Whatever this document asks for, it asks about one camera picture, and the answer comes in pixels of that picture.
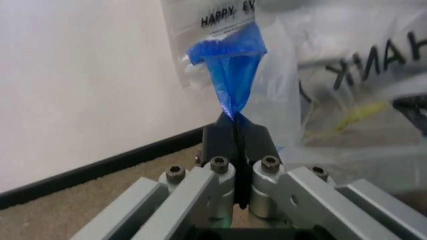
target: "floor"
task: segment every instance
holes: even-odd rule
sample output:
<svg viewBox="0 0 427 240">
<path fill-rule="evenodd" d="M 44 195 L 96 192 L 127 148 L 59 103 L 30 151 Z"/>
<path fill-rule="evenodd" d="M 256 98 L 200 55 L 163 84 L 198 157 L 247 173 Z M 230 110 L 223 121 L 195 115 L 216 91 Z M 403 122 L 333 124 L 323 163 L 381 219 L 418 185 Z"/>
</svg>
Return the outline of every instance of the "floor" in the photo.
<svg viewBox="0 0 427 240">
<path fill-rule="evenodd" d="M 165 168 L 194 166 L 200 145 L 121 170 L 26 204 L 0 211 L 0 238 L 8 240 L 64 240 L 117 198 L 140 177 L 157 180 Z M 248 226 L 247 211 L 234 209 L 233 227 Z"/>
</svg>

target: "plastic bag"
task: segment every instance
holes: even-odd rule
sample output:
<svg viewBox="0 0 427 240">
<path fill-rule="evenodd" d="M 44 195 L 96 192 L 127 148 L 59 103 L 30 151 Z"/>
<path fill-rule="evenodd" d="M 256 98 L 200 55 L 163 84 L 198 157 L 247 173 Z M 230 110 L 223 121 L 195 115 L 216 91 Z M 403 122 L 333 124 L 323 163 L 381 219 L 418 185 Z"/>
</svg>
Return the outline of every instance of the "plastic bag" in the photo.
<svg viewBox="0 0 427 240">
<path fill-rule="evenodd" d="M 243 114 L 269 129 L 286 166 L 427 188 L 424 139 L 391 105 L 427 94 L 425 1 L 259 0 L 255 20 L 269 53 Z"/>
<path fill-rule="evenodd" d="M 183 87 L 211 84 L 205 64 L 193 65 L 187 50 L 220 40 L 254 21 L 255 0 L 161 0 L 176 71 Z"/>
</svg>

